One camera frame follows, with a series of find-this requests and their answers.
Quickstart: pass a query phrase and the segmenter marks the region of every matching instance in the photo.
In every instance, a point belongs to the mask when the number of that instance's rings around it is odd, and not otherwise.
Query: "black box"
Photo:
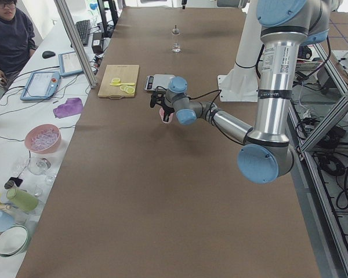
[[[95,54],[103,53],[103,38],[101,32],[93,34],[92,49]]]

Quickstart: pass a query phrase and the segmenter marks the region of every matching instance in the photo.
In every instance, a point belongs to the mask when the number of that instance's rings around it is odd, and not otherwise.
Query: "glasses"
[[[0,9],[4,9],[5,7],[8,7],[9,9],[13,10],[16,8],[16,3],[15,2],[0,3]]]

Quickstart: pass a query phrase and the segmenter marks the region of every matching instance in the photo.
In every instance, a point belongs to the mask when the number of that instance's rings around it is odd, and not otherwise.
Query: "blue cup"
[[[0,232],[8,230],[14,225],[14,217],[0,210]]]

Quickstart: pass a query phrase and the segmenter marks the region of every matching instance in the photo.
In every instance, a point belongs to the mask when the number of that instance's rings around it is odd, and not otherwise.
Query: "wooden cutting board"
[[[102,83],[98,91],[98,97],[124,98],[134,97],[135,93],[128,94],[120,89],[119,86],[111,86],[112,79],[119,77],[121,83],[135,83],[136,88],[138,80],[139,65],[107,65],[103,75]]]

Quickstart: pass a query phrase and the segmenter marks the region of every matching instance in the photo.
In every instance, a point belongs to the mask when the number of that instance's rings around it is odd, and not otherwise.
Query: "green cup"
[[[34,210],[39,203],[36,197],[18,188],[10,188],[6,197],[25,213]]]

